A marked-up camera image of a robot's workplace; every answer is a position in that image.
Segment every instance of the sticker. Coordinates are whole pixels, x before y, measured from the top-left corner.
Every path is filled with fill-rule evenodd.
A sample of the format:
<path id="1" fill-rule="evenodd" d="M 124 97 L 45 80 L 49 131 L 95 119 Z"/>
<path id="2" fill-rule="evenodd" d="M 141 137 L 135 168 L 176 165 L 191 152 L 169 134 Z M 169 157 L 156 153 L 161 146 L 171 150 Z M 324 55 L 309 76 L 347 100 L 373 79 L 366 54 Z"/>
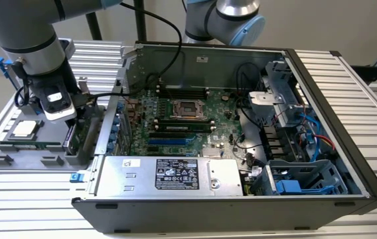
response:
<path id="1" fill-rule="evenodd" d="M 129 167 L 140 167 L 141 160 L 140 159 L 124 159 L 123 160 L 123 168 L 129 168 Z"/>
<path id="2" fill-rule="evenodd" d="M 199 190 L 196 159 L 157 159 L 155 187 L 159 190 Z"/>
<path id="3" fill-rule="evenodd" d="M 209 60 L 209 58 L 205 57 L 205 56 L 199 56 L 196 58 L 196 62 L 199 62 L 199 63 L 208 63 L 208 60 Z"/>

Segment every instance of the blue latch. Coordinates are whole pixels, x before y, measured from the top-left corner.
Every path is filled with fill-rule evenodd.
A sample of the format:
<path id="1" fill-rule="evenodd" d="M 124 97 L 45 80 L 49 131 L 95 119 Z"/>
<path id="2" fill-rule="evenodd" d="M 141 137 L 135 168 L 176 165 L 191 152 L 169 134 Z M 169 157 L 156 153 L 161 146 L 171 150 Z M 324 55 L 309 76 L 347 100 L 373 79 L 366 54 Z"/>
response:
<path id="1" fill-rule="evenodd" d="M 81 174 L 81 173 L 72 173 L 69 182 L 71 183 L 83 183 L 84 182 L 84 174 Z"/>
<path id="2" fill-rule="evenodd" d="M 335 186 L 328 185 L 323 188 L 301 189 L 300 182 L 297 180 L 280 180 L 276 183 L 277 193 L 300 194 L 300 195 L 327 195 L 333 192 Z"/>

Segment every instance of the black cable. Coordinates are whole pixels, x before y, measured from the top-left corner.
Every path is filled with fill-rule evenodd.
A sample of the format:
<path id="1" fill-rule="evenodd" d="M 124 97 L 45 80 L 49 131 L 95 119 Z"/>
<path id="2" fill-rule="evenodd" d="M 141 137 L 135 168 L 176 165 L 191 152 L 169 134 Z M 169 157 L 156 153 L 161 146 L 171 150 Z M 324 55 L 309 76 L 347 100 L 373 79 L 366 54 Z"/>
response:
<path id="1" fill-rule="evenodd" d="M 236 90 L 237 90 L 237 93 L 239 93 L 239 81 L 240 81 L 240 83 L 241 83 L 240 70 L 241 70 L 241 68 L 243 68 L 244 66 L 247 66 L 247 65 L 252 65 L 252 66 L 256 68 L 259 75 L 261 76 L 261 70 L 260 70 L 260 68 L 257 67 L 256 64 L 253 64 L 252 62 L 245 62 L 245 63 L 240 64 L 239 67 L 237 67 L 237 69 L 236 69 Z"/>
<path id="2" fill-rule="evenodd" d="M 19 97 L 20 97 L 21 92 L 23 92 L 23 101 L 20 103 Z M 28 104 L 29 104 L 29 86 L 28 86 L 28 83 L 25 83 L 24 81 L 23 87 L 20 87 L 15 93 L 15 106 L 20 108 Z"/>
<path id="3" fill-rule="evenodd" d="M 125 93 L 103 93 L 103 94 L 96 94 L 96 95 L 92 95 L 91 98 L 95 99 L 95 98 L 99 98 L 99 97 L 104 97 L 104 96 L 133 96 L 135 94 L 137 94 L 155 80 L 157 80 L 163 74 L 169 70 L 169 68 L 172 67 L 172 65 L 175 64 L 176 60 L 177 60 L 177 57 L 180 55 L 180 52 L 181 52 L 181 46 L 183 46 L 183 37 L 181 37 L 181 32 L 177 28 L 176 25 L 173 25 L 173 23 L 171 21 L 168 21 L 167 19 L 164 19 L 163 17 L 157 16 L 155 13 L 151 13 L 149 11 L 145 11 L 140 8 L 136 8 L 125 3 L 121 3 L 121 6 L 124 6 L 125 8 L 129 8 L 131 10 L 135 10 L 135 11 L 139 11 L 139 12 L 143 12 L 144 14 L 149 15 L 151 17 L 156 18 L 157 20 L 163 21 L 164 23 L 167 23 L 177 32 L 179 34 L 179 48 L 177 48 L 177 52 L 176 52 L 176 55 L 172 59 L 172 61 L 169 62 L 168 66 L 160 71 L 160 73 L 151 73 L 148 76 L 147 76 L 147 83 L 145 85 L 139 88 L 137 90 L 132 91 L 129 94 L 125 94 Z"/>
<path id="4" fill-rule="evenodd" d="M 240 137 L 244 135 L 244 133 L 237 137 L 236 141 L 235 141 L 235 145 L 237 146 L 237 148 L 241 148 L 241 149 L 251 149 L 251 148 L 256 148 L 257 146 L 261 146 L 263 144 L 257 144 L 252 147 L 241 147 L 239 144 L 237 144 L 237 141 L 240 139 Z"/>
<path id="5" fill-rule="evenodd" d="M 187 4 L 184 3 L 184 0 L 181 0 L 181 3 L 183 3 L 184 11 L 187 12 L 188 8 L 187 8 Z"/>
<path id="6" fill-rule="evenodd" d="M 244 114 L 244 116 L 247 117 L 247 119 L 255 124 L 255 126 L 257 126 L 259 128 L 261 128 L 261 125 L 253 121 L 253 119 L 251 119 L 251 117 L 248 116 L 247 112 L 243 109 L 243 104 L 240 104 L 240 110 Z"/>

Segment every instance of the black pole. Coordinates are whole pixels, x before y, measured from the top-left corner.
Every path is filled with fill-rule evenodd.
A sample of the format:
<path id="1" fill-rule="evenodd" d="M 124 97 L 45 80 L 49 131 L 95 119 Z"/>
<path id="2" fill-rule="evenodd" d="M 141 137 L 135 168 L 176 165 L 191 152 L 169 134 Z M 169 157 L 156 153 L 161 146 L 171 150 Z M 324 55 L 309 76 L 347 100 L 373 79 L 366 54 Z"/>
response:
<path id="1" fill-rule="evenodd" d="M 144 10 L 144 0 L 135 0 L 135 7 Z M 136 11 L 139 41 L 147 41 L 147 20 L 143 12 Z"/>
<path id="2" fill-rule="evenodd" d="M 93 38 L 93 40 L 101 41 L 103 38 L 101 38 L 99 21 L 97 21 L 97 15 L 95 12 L 92 12 L 87 14 L 85 17 L 89 26 L 91 37 Z"/>

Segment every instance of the wire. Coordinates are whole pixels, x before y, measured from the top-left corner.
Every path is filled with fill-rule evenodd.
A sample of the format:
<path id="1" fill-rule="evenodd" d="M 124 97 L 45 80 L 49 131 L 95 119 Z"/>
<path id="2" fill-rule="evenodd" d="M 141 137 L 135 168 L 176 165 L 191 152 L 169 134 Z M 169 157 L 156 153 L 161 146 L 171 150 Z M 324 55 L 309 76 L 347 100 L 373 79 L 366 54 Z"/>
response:
<path id="1" fill-rule="evenodd" d="M 121 6 L 125 7 L 125 8 L 129 8 L 131 10 L 135 10 L 135 11 L 139 11 L 139 12 L 143 12 L 145 15 L 149 15 L 151 17 L 156 18 L 157 20 L 163 21 L 164 23 L 167 23 L 177 32 L 179 34 L 179 48 L 177 48 L 177 52 L 176 52 L 176 55 L 173 57 L 173 59 L 171 60 L 168 66 L 160 71 L 160 73 L 151 73 L 148 76 L 147 76 L 147 79 L 145 79 L 145 85 L 139 88 L 137 90 L 132 91 L 129 94 L 125 94 L 125 93 L 103 93 L 103 94 L 96 94 L 96 95 L 92 95 L 91 98 L 92 99 L 96 99 L 99 97 L 104 97 L 104 96 L 132 96 L 135 94 L 137 94 L 144 88 L 145 86 L 148 86 L 155 80 L 157 80 L 163 74 L 169 70 L 169 68 L 172 67 L 172 65 L 175 64 L 176 60 L 177 60 L 177 57 L 180 55 L 180 52 L 181 52 L 181 46 L 183 46 L 183 37 L 181 37 L 181 32 L 177 28 L 177 26 L 171 22 L 168 21 L 167 19 L 164 19 L 163 17 L 160 17 L 159 15 L 156 15 L 155 13 L 149 12 L 149 11 L 145 11 L 140 8 L 136 8 L 128 4 L 125 4 L 124 2 L 121 3 Z"/>
<path id="2" fill-rule="evenodd" d="M 187 7 L 187 4 L 184 3 L 184 0 L 181 0 L 181 3 L 183 3 L 184 11 L 187 12 L 188 11 L 188 7 Z"/>
<path id="3" fill-rule="evenodd" d="M 261 146 L 263 144 L 257 144 L 252 147 L 241 147 L 239 144 L 237 144 L 237 141 L 240 140 L 240 137 L 244 135 L 244 133 L 237 137 L 236 141 L 235 141 L 235 145 L 237 146 L 237 148 L 241 148 L 241 149 L 251 149 L 251 148 L 256 148 L 257 146 Z"/>
<path id="4" fill-rule="evenodd" d="M 260 71 L 260 68 L 257 67 L 257 65 L 255 65 L 252 62 L 245 62 L 245 63 L 240 64 L 240 66 L 237 67 L 237 70 L 236 70 L 236 92 L 237 92 L 237 94 L 240 92 L 240 90 L 239 90 L 239 80 L 241 80 L 240 76 L 244 76 L 245 79 L 249 81 L 249 77 L 247 76 L 247 74 L 245 73 L 240 74 L 241 68 L 247 65 L 252 65 L 256 68 L 257 74 L 261 77 L 261 71 Z"/>
<path id="5" fill-rule="evenodd" d="M 244 98 L 239 98 L 239 99 L 236 100 L 236 107 L 237 107 L 237 102 L 241 101 L 241 100 L 244 100 Z M 247 112 L 244 111 L 244 109 L 243 109 L 243 104 L 240 104 L 240 110 L 241 110 L 244 116 L 247 117 L 247 119 L 255 124 L 255 126 L 257 126 L 259 128 L 261 128 L 261 125 L 260 125 L 257 122 L 253 121 L 253 119 L 248 116 Z"/>
<path id="6" fill-rule="evenodd" d="M 317 126 L 317 135 L 320 135 L 320 129 L 321 129 L 320 122 L 316 121 L 312 117 L 309 117 L 305 114 L 300 114 L 300 116 L 303 116 L 308 121 L 311 121 L 312 123 L 316 124 L 316 126 Z M 316 162 L 317 157 L 319 157 L 319 153 L 320 153 L 320 140 L 317 139 L 316 140 L 316 152 L 315 152 L 315 155 L 313 155 L 313 157 L 312 157 L 309 162 Z"/>
<path id="7" fill-rule="evenodd" d="M 287 111 L 287 109 L 284 109 L 280 114 L 276 116 L 276 118 L 273 119 L 271 126 L 275 126 L 275 124 L 277 123 L 279 117 L 281 116 L 281 114 Z"/>
<path id="8" fill-rule="evenodd" d="M 329 143 L 324 138 L 321 138 L 320 140 L 321 140 L 328 146 L 333 147 L 333 146 L 331 145 L 331 143 Z"/>
<path id="9" fill-rule="evenodd" d="M 335 143 L 332 142 L 332 140 L 328 137 L 325 137 L 324 135 L 316 135 L 316 134 L 313 135 L 313 137 L 323 139 L 327 143 L 331 144 L 331 147 L 333 148 L 333 150 L 336 150 Z"/>
<path id="10" fill-rule="evenodd" d="M 19 97 L 20 97 L 21 92 L 23 92 L 23 101 L 20 103 L 19 102 Z M 15 101 L 15 106 L 18 108 L 20 108 L 20 107 L 23 107 L 23 106 L 29 104 L 29 86 L 28 86 L 28 84 L 25 82 L 23 84 L 23 87 L 20 87 L 19 90 L 16 91 L 16 93 L 15 93 L 14 101 Z"/>
<path id="11" fill-rule="evenodd" d="M 300 139 L 301 139 L 301 136 L 303 136 L 303 134 L 304 133 L 307 133 L 305 131 L 299 131 L 299 132 L 296 132 L 296 134 L 293 135 L 293 142 L 296 142 L 296 138 L 297 138 L 297 136 L 300 137 Z"/>

